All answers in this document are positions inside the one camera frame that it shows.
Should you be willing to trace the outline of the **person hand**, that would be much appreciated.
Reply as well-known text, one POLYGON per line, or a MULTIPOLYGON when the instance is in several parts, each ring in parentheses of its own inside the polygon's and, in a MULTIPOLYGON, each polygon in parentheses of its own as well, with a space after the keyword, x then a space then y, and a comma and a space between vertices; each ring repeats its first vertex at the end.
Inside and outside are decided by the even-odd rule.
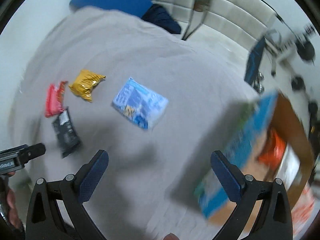
POLYGON ((18 216, 15 193, 12 191, 11 188, 8 188, 7 203, 9 206, 9 212, 8 212, 9 222, 15 228, 20 229, 22 226, 22 222, 18 216))

